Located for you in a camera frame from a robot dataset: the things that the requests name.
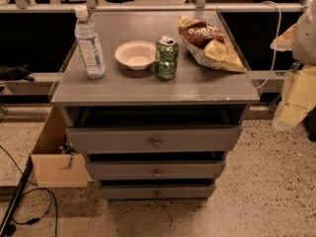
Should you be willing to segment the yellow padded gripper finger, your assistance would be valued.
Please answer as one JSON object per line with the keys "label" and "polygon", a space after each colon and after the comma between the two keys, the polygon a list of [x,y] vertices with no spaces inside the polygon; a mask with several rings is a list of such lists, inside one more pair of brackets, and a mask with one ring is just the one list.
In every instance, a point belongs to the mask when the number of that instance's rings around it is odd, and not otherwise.
{"label": "yellow padded gripper finger", "polygon": [[316,107],[316,67],[304,65],[297,72],[288,71],[283,82],[281,101],[273,119],[276,130],[297,127]]}
{"label": "yellow padded gripper finger", "polygon": [[280,36],[273,40],[271,49],[276,51],[292,51],[293,32],[296,25],[292,25]]}

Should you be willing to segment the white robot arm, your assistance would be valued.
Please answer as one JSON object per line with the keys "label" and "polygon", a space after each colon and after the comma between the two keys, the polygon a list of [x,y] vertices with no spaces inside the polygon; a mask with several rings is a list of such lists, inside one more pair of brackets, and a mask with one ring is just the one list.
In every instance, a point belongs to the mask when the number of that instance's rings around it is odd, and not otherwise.
{"label": "white robot arm", "polygon": [[295,128],[316,107],[316,3],[313,2],[298,21],[271,43],[276,51],[291,51],[296,63],[283,81],[281,101],[273,127],[285,131]]}

